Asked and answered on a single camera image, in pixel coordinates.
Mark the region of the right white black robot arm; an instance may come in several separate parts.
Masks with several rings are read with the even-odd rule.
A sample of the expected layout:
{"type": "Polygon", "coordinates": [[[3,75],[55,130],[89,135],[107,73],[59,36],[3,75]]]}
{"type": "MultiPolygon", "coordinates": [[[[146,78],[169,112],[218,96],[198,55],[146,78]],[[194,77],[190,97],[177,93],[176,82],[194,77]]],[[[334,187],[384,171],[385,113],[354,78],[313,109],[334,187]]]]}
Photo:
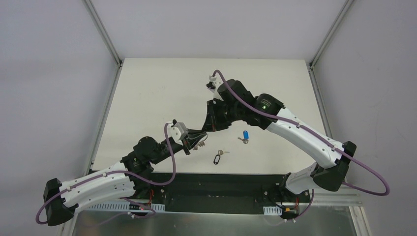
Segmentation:
{"type": "Polygon", "coordinates": [[[253,96],[240,81],[234,79],[228,80],[227,85],[237,96],[233,96],[222,81],[214,76],[209,77],[206,86],[213,92],[213,99],[207,102],[203,131],[221,131],[229,128],[234,121],[244,121],[286,139],[312,157],[314,164],[296,173],[286,174],[279,184],[279,195],[287,202],[307,189],[339,190],[350,160],[336,150],[353,155],[356,151],[354,143],[341,143],[317,133],[269,94],[253,96]]]}

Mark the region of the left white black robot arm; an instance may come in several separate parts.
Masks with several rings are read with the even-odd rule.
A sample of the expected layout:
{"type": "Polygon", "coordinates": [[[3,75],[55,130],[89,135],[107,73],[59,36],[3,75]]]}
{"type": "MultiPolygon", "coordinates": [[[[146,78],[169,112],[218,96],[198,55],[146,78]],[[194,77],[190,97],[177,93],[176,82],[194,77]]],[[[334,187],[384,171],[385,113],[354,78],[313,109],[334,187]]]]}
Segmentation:
{"type": "Polygon", "coordinates": [[[174,154],[184,151],[189,155],[207,133],[193,129],[180,131],[167,124],[164,135],[165,140],[161,142],[150,136],[141,138],[132,152],[101,171],[70,181],[61,182],[57,178],[47,181],[44,204],[35,217],[37,224],[57,226],[92,205],[134,195],[144,199],[149,195],[150,186],[165,186],[173,182],[177,174],[174,154]],[[171,158],[173,164],[170,179],[164,182],[150,180],[152,165],[167,158],[171,158]]]}

